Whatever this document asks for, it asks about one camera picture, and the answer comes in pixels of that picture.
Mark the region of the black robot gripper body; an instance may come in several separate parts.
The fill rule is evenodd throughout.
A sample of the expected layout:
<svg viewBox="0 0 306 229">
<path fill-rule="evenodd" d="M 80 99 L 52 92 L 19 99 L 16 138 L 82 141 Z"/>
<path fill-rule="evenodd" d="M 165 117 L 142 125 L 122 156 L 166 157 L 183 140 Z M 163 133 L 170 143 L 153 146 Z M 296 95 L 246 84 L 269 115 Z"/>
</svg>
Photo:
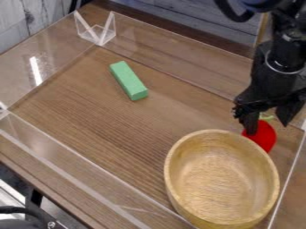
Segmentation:
<svg viewBox="0 0 306 229">
<path fill-rule="evenodd" d="M 234 99 L 233 116 L 241 120 L 243 115 L 277 108 L 286 98 L 293 97 L 306 99 L 306 80 L 293 84 L 277 81 L 272 85 L 253 82 Z"/>
</svg>

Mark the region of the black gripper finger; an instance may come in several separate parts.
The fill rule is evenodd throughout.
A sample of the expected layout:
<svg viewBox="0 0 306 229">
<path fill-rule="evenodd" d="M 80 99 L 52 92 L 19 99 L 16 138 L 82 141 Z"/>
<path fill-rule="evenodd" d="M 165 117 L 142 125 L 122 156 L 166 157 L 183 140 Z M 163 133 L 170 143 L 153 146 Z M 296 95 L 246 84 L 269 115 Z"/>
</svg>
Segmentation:
<svg viewBox="0 0 306 229">
<path fill-rule="evenodd" d="M 245 127 L 247 135 L 256 135 L 258 129 L 258 119 L 260 119 L 258 112 L 253 112 L 250 114 L 243 115 L 241 122 Z"/>
<path fill-rule="evenodd" d="M 306 99 L 300 97 L 286 98 L 277 107 L 277 117 L 284 126 L 288 126 L 296 115 L 304 108 Z"/>
</svg>

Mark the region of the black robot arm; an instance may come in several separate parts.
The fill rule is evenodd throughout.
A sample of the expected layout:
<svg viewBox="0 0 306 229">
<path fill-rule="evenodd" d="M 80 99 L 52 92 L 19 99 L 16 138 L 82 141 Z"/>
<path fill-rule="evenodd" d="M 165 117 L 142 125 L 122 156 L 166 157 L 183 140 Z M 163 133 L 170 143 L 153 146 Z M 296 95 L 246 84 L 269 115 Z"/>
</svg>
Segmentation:
<svg viewBox="0 0 306 229">
<path fill-rule="evenodd" d="M 276 110 L 288 125 L 306 105 L 306 0 L 238 0 L 237 13 L 229 0 L 214 0 L 222 13 L 235 22 L 270 13 L 272 39 L 258 45 L 251 83 L 234 99 L 233 116 L 250 135 L 258 130 L 260 114 Z"/>
</svg>

